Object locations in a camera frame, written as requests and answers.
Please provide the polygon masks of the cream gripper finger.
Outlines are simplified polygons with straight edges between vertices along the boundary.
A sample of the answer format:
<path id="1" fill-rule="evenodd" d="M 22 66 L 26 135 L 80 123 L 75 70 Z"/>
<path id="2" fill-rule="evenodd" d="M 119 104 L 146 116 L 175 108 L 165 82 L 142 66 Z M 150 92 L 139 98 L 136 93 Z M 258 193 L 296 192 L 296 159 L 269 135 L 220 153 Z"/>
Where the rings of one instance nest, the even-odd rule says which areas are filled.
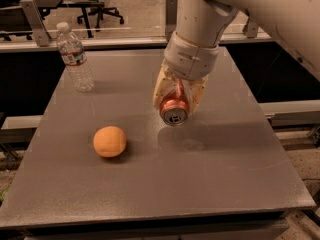
<path id="1" fill-rule="evenodd" d="M 188 99 L 189 113 L 194 114 L 202 100 L 208 77 L 205 76 L 198 80 L 184 80 L 184 90 Z"/>
<path id="2" fill-rule="evenodd" d="M 153 106 L 157 110 L 160 109 L 160 104 L 164 97 L 174 90 L 175 84 L 175 75 L 169 70 L 167 65 L 163 65 L 158 74 L 153 93 Z"/>

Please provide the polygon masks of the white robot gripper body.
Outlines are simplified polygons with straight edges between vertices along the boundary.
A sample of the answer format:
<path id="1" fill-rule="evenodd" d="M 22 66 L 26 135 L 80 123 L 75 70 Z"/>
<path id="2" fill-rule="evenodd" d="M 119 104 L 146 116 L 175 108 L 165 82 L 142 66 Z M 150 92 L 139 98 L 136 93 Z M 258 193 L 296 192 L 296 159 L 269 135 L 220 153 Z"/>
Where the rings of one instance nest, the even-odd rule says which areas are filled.
<path id="1" fill-rule="evenodd" d="M 164 64 L 177 78 L 199 80 L 212 72 L 218 53 L 218 47 L 194 45 L 174 32 L 164 51 Z"/>

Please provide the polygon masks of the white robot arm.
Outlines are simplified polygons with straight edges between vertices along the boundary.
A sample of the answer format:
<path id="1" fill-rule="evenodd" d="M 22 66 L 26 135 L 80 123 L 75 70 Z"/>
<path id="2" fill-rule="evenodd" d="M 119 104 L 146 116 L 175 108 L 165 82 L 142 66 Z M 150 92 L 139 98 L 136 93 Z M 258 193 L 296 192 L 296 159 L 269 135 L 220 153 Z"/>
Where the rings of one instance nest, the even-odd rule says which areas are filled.
<path id="1" fill-rule="evenodd" d="M 153 94 L 161 116 L 198 109 L 221 36 L 239 12 L 320 79 L 320 0 L 182 0 Z"/>

